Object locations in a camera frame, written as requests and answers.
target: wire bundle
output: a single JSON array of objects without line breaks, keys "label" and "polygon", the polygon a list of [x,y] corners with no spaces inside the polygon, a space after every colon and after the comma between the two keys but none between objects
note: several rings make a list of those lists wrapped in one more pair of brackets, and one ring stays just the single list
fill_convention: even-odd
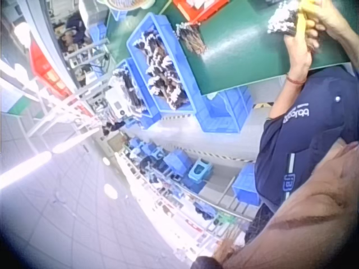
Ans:
[{"label": "wire bundle", "polygon": [[294,36],[296,34],[298,9],[298,0],[280,3],[274,15],[268,21],[268,34],[285,33]]},{"label": "wire bundle", "polygon": [[187,103],[186,92],[158,32],[155,29],[143,32],[133,46],[146,55],[150,93],[165,98],[172,110]]},{"label": "wire bundle", "polygon": [[189,22],[182,22],[176,24],[176,37],[185,42],[187,49],[198,55],[206,51],[206,45],[203,43],[200,31],[200,24],[191,24]]},{"label": "wire bundle", "polygon": [[125,92],[128,96],[130,105],[139,113],[146,110],[146,105],[142,98],[139,98],[139,89],[134,86],[136,83],[132,82],[130,71],[126,65],[113,71],[113,76],[116,79],[117,86]]}]

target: wrist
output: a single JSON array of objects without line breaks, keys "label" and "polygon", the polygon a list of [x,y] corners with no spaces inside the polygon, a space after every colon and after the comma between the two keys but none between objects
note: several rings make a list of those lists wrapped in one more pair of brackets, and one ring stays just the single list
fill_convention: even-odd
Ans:
[{"label": "wrist", "polygon": [[309,68],[307,67],[296,67],[291,68],[288,72],[288,77],[295,81],[305,81],[308,76]]}]

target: skin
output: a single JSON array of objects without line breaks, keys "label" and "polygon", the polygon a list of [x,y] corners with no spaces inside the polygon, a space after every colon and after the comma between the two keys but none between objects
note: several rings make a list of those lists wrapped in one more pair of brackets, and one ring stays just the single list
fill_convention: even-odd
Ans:
[{"label": "skin", "polygon": [[322,268],[357,225],[359,149],[344,147],[287,199],[263,232],[224,269]]}]

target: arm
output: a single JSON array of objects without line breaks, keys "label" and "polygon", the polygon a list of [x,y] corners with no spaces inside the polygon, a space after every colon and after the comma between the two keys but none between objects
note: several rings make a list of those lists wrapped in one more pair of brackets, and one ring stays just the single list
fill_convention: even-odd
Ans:
[{"label": "arm", "polygon": [[269,118],[271,119],[285,114],[294,104],[302,90],[302,84],[304,84],[308,75],[312,63],[312,56],[306,44],[305,29],[306,23],[304,15],[299,14],[296,36],[284,37],[284,42],[286,43],[291,62],[291,69],[288,72],[289,79],[286,80],[282,92],[277,97],[270,111]]},{"label": "arm", "polygon": [[355,70],[359,72],[359,36],[349,27],[348,30],[338,38],[338,42],[346,51]]},{"label": "arm", "polygon": [[349,23],[340,14],[337,8],[333,5],[332,0],[321,1],[304,1],[301,8],[320,20],[326,28],[326,32],[335,40],[337,40],[346,51],[356,71],[359,71],[359,36],[351,29]]}]

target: printed logo on shirt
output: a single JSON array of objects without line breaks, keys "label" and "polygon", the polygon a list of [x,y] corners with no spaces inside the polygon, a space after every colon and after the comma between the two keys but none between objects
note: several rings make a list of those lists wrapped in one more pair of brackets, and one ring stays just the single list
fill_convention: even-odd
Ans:
[{"label": "printed logo on shirt", "polygon": [[288,122],[291,118],[309,117],[309,108],[307,106],[309,106],[308,103],[295,106],[284,116],[283,123]]}]

